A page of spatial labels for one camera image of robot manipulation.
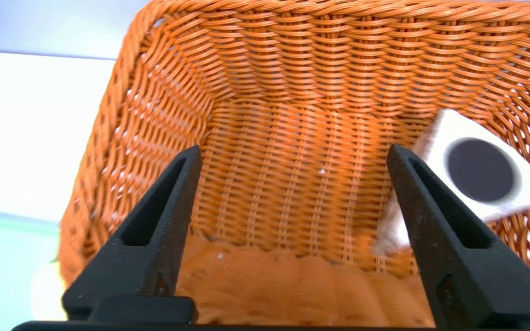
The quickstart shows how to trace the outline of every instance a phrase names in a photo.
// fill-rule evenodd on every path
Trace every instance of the black circle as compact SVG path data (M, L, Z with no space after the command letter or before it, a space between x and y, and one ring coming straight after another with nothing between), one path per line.
M502 199L513 188L513 168L508 159L484 140L472 138L455 145L448 168L455 186L476 201Z

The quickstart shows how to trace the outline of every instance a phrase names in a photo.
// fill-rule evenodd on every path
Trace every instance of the orange wicker basket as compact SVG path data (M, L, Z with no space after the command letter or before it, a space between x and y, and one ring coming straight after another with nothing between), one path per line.
M432 325L412 253L371 246L388 148L443 107L530 162L530 3L154 0L124 39L61 221L62 275L199 144L177 293L201 323ZM530 211L492 228L530 266Z

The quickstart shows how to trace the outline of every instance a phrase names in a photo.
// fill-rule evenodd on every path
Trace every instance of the white surface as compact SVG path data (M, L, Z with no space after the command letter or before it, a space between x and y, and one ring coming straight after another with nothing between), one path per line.
M113 65L0 54L0 212L61 218Z
M148 0L0 0L0 52L111 58Z

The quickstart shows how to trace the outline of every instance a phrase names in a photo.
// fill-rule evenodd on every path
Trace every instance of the white block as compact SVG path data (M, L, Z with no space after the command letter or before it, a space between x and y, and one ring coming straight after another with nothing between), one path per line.
M530 209L530 164L511 146L456 111L440 111L412 151L483 222ZM376 255L410 247L396 195L377 229Z

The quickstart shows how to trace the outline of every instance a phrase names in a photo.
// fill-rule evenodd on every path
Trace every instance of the green surface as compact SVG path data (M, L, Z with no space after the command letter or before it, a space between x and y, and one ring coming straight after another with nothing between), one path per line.
M57 253L56 224L0 219L0 331L32 319L32 277Z

